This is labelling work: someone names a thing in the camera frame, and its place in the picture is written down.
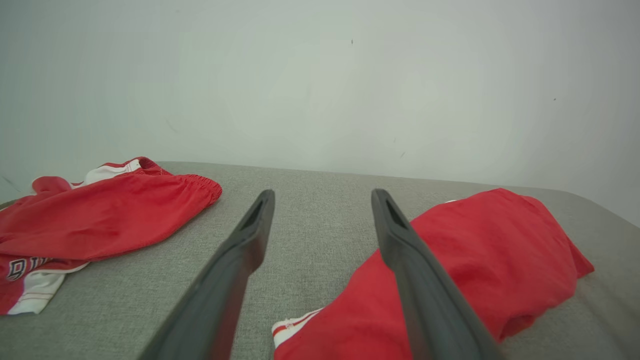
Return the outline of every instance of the red fabric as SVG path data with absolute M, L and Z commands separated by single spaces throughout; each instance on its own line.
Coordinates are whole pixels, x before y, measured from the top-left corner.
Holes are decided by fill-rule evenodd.
M 0 211 L 0 314 L 22 295 L 20 279 L 30 271 L 68 270 L 162 241 L 222 193 L 206 177 L 174 176 L 147 158 L 134 160 L 141 168 L 74 189 L 60 177 L 40 177 L 36 195 Z M 20 269 L 9 263 L 23 258 L 16 278 Z
M 435 206 L 412 226 L 497 341 L 573 296 L 594 270 L 540 201 L 505 189 Z M 412 358 L 396 279 L 379 250 L 275 350 L 276 360 L 356 358 Z

